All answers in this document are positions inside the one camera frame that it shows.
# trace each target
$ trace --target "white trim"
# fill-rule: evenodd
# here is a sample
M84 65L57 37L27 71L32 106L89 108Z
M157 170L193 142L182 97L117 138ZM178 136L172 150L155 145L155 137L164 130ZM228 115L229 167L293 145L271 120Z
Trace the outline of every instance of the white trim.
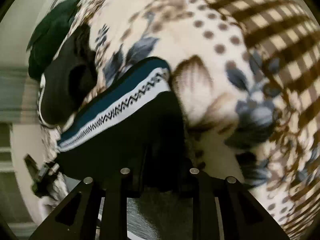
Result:
M8 226L16 237L30 237L38 227L33 222L9 223Z
M14 172L12 162L0 162L0 172Z
M0 147L0 153L11 152L11 147Z
M39 117L41 119L41 122L48 128L54 128L54 125L48 124L43 118L42 118L42 114L41 114L41 103L42 103L42 98L43 98L43 94L44 94L44 89L45 89L45 76L44 73L41 75L41 81L40 81L40 88L41 90L41 94L40 94L40 98L39 98Z
M74 136L72 136L71 138L60 143L58 145L57 149L60 152L66 152L71 149L74 149L75 147L85 143L86 141L88 141L92 137L96 136L97 134L103 132L104 130L108 129L111 126L114 126L114 125L120 123L121 121L123 121L124 119L129 117L130 115L134 114L136 111L138 111L145 104L147 104L148 102L150 102L154 98L156 98L156 96L159 93L164 92L164 91L170 91L169 85L166 82L166 80L159 79L157 81L154 81L155 76L157 74L165 73L166 71L167 71L167 69L161 68L161 67L158 67L158 68L155 68L154 70L152 70L149 73L149 75L144 80L142 80L133 90L127 92L126 94L121 96L119 99L117 99L117 101L113 102L110 106L108 106L103 111L98 113L94 119L89 120L84 126L82 126ZM126 108L125 111L114 115L112 119L109 119L109 120L105 119L106 116L109 116L109 117L112 116L111 111L114 110L115 107L117 107L117 106L122 107L122 103L126 99L128 100L128 98L130 98L130 96L132 96L132 95L137 96L139 94L139 91L143 90L143 87L145 87L147 82L154 82L154 87L148 88L148 90L150 90L149 92L147 92L145 95L139 97L139 100L136 101L136 103L131 105L129 108ZM42 95L43 95L43 93L41 93L41 97L40 97L40 101L39 101L39 112L40 113L41 113L40 107L41 107Z
M133 234L133 233L131 233L129 231L127 231L127 233L128 233L128 238L131 239L131 240L145 240L145 239L143 239L141 237L136 236L135 234Z

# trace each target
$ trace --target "black mount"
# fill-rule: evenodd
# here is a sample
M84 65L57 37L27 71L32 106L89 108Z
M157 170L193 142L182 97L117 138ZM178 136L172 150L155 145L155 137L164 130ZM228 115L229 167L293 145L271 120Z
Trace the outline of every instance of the black mount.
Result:
M234 177L212 178L196 168L181 169L178 194L193 198L193 240L288 240L259 202ZM142 187L134 170L124 168L102 189L82 180L52 211L30 240L95 239L101 198L105 197L101 240L127 240L126 198L139 197Z

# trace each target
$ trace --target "floral blanket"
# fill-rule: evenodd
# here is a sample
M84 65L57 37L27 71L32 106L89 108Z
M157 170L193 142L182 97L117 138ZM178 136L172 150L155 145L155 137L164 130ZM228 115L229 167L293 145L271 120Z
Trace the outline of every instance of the floral blanket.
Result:
M237 178L291 239L303 235L320 208L320 32L300 5L84 0L66 38L82 23L98 71L83 105L145 57L165 59L193 164L215 176L213 156L236 153ZM59 133L44 129L50 155Z

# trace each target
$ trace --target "checkered pattern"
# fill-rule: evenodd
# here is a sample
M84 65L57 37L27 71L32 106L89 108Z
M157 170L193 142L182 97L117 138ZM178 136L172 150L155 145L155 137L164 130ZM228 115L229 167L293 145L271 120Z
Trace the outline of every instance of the checkered pattern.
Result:
M257 45L266 52L266 65L279 57L281 71L265 75L280 88L295 90L302 110L300 130L320 142L320 32L319 27L293 0L205 0L210 8L232 16L246 26L245 42L250 51ZM298 239L320 209L320 184L304 188L297 201L300 212L291 214L283 228Z

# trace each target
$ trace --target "polka dot pattern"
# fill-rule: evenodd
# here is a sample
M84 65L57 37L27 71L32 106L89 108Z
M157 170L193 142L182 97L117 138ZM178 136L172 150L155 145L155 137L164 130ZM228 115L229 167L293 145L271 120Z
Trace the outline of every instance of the polka dot pattern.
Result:
M269 211L271 211L271 210L274 210L275 207L276 207L276 204L273 203L273 204L271 204L270 206L268 206L267 209L268 209Z
M216 19L217 16L214 13L210 13L210 14L208 14L208 18L213 20L213 19Z
M203 26L203 24L204 24L203 21L195 21L194 22L194 26L197 28L200 28L201 26Z
M199 11L204 11L206 8L207 8L207 6L204 4L198 6Z
M228 25L226 25L225 23L220 23L218 25L218 28L221 30L221 31L226 31L228 29Z
M193 12L186 12L187 17L192 17L194 15Z
M283 204L284 204L284 203L287 203L289 199L290 199L290 198L289 198L288 196L285 197L285 198L282 200L282 203L283 203Z
M206 39L212 39L213 38L213 32L211 31L205 31L203 33L203 36L206 38Z
M287 209L288 209L287 207L283 208L283 209L280 211L280 213L282 213L282 214L283 214L284 212L286 212L286 211L287 211Z
M232 37L230 38L230 41L231 41L231 43L234 44L234 45L239 45L239 44L240 44L240 39L239 39L237 36L232 36Z
M218 44L214 47L214 50L216 51L216 53L218 54L223 54L226 51L226 47L222 44Z

